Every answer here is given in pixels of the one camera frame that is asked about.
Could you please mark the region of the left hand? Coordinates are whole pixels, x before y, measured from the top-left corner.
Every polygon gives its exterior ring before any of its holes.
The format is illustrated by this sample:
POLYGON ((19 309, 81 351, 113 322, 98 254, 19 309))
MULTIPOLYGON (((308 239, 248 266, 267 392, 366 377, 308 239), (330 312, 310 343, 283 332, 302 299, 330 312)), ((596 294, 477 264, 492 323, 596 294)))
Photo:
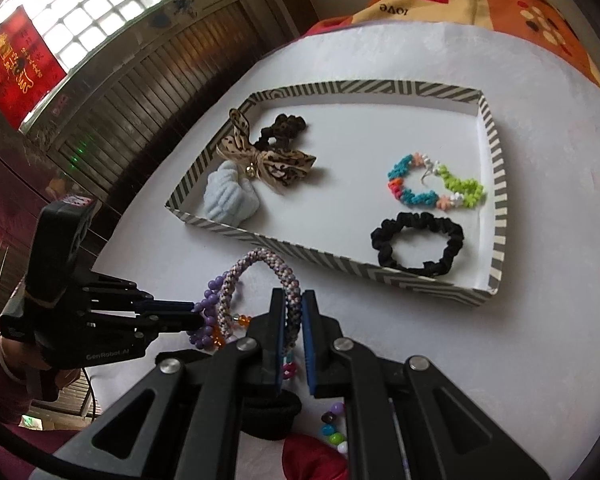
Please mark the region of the left hand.
MULTIPOLYGON (((19 380, 38 377, 52 368, 43 360, 40 350, 30 344, 5 338, 0 334, 0 362, 8 374, 19 380)), ((82 370, 60 370, 54 376, 55 385, 63 389, 76 382, 82 370)))

